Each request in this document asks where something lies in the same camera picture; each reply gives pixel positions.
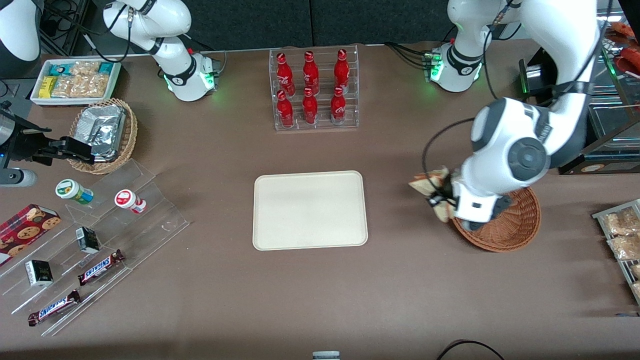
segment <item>white tray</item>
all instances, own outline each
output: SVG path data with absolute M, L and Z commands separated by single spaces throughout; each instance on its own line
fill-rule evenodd
M 40 98 L 38 97 L 38 91 L 40 90 L 40 86 L 42 86 L 42 80 L 49 73 L 49 69 L 51 65 L 61 65 L 73 63 L 75 61 L 101 61 L 104 62 L 101 58 L 62 58 L 55 60 L 46 60 L 44 64 L 42 64 L 42 69 L 40 69 L 40 74 L 38 75 L 38 79 L 36 80 L 36 85 L 33 87 L 33 91 L 31 92 L 31 101 L 34 104 L 41 106 L 70 106 L 70 105 L 86 105 L 86 104 L 94 104 L 99 101 L 103 101 L 111 98 L 111 94 L 113 94 L 113 89 L 116 87 L 116 81 L 118 80 L 118 75 L 120 73 L 120 68 L 122 64 L 114 63 L 113 68 L 111 69 L 111 73 L 109 74 L 109 82 L 107 82 L 107 88 L 104 91 L 104 95 L 102 97 L 75 97 L 75 98 Z
M 359 172 L 264 175 L 256 179 L 256 249 L 360 246 L 367 238 L 364 187 Z

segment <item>glass display case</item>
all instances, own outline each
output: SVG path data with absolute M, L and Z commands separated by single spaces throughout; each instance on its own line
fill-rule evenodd
M 586 147 L 561 174 L 640 172 L 640 70 L 620 56 L 626 47 L 640 49 L 634 40 L 606 33 L 593 69 Z

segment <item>cookie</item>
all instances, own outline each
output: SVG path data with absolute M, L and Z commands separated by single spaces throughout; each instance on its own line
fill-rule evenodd
M 29 212 L 27 213 L 27 220 L 33 221 L 33 222 L 41 222 L 44 216 L 46 216 L 44 211 L 38 208 L 33 208 L 29 210 Z
M 21 240 L 30 239 L 36 236 L 39 232 L 40 232 L 40 228 L 37 226 L 25 227 L 24 229 L 20 230 L 20 232 L 18 233 L 18 239 L 21 239 Z
M 61 221 L 62 220 L 60 220 L 60 218 L 58 217 L 47 219 L 45 222 L 42 223 L 42 229 L 45 229 L 45 230 L 53 229 L 53 227 L 60 224 Z
M 24 250 L 27 245 L 18 245 L 16 247 L 12 247 L 6 254 L 9 256 L 16 256 L 20 251 Z

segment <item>brown wicker basket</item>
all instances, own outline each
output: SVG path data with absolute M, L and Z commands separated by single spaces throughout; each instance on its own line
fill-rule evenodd
M 125 119 L 125 127 L 122 131 L 122 137 L 120 139 L 120 148 L 118 149 L 118 157 L 115 161 L 111 163 L 95 163 L 93 165 L 89 165 L 83 163 L 81 161 L 69 160 L 71 166 L 82 172 L 89 172 L 95 175 L 104 175 L 108 174 L 117 168 L 124 165 L 131 158 L 131 154 L 133 153 L 133 148 L 136 145 L 136 136 L 138 135 L 138 121 L 136 120 L 136 114 L 131 111 L 129 105 L 126 102 L 120 99 L 109 99 L 101 102 L 96 102 L 95 104 L 89 105 L 87 108 L 92 108 L 96 106 L 107 106 L 107 105 L 118 105 L 124 108 L 127 112 L 127 118 Z M 69 136 L 73 136 L 76 132 L 76 126 L 78 125 L 78 120 L 80 119 L 80 114 L 76 116 L 76 121 L 71 125 L 71 131 L 69 132 Z
M 510 192 L 509 196 L 512 200 L 510 207 L 479 230 L 464 229 L 459 218 L 454 218 L 453 224 L 470 243 L 484 250 L 508 252 L 522 249 L 540 229 L 540 205 L 530 188 Z

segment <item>coca-cola bottle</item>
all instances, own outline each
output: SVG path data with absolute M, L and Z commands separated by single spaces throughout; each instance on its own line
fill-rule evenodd
M 344 109 L 347 102 L 342 96 L 342 88 L 336 86 L 333 89 L 333 99 L 331 99 L 331 122 L 333 125 L 342 125 L 344 123 Z
M 305 51 L 305 66 L 302 68 L 302 73 L 305 75 L 305 86 L 310 87 L 314 95 L 317 95 L 320 92 L 320 72 L 311 51 Z
M 305 110 L 305 121 L 309 125 L 315 125 L 318 115 L 318 101 L 314 91 L 310 87 L 305 88 L 305 98 L 302 100 L 302 108 Z
M 287 57 L 283 53 L 276 55 L 278 60 L 278 82 L 280 88 L 284 90 L 288 97 L 292 97 L 296 93 L 296 86 L 293 85 L 293 71 L 287 64 Z
M 287 129 L 293 127 L 293 106 L 291 101 L 287 99 L 287 95 L 283 90 L 278 90 L 278 116 L 280 117 L 280 123 Z
M 338 50 L 338 62 L 333 68 L 335 76 L 335 86 L 342 88 L 342 93 L 349 92 L 349 63 L 347 62 L 347 51 L 345 49 Z

